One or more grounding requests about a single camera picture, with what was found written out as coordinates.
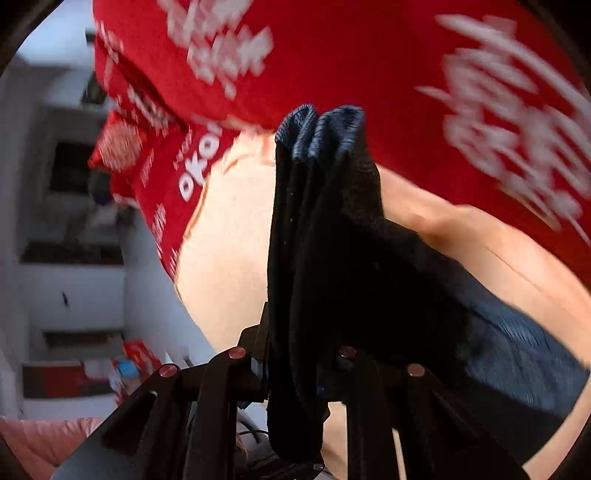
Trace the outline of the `pink cushion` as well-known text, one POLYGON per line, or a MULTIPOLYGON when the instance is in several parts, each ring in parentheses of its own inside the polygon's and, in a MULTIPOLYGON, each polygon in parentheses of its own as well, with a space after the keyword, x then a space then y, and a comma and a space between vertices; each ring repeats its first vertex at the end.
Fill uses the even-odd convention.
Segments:
POLYGON ((74 420, 2 417, 1 437, 32 479, 50 479, 102 422, 93 417, 74 420))

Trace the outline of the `white shelf unit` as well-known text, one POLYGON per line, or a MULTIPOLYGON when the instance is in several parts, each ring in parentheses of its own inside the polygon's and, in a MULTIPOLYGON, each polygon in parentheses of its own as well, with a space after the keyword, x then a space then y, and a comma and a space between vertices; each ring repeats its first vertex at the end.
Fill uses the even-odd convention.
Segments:
POLYGON ((211 345, 163 273, 140 216, 96 205, 85 165, 105 120, 87 68, 16 55, 1 77, 1 338, 21 419, 103 417, 106 362, 129 340, 198 364, 211 345))

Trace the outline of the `red blanket with white characters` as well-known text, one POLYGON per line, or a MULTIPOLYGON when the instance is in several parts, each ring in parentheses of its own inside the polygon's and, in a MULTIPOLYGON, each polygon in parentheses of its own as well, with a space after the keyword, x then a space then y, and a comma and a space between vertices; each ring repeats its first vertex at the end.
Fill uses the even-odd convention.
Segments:
POLYGON ((151 119, 361 107, 374 160, 590 279, 590 86, 528 1, 97 1, 95 65, 151 119))

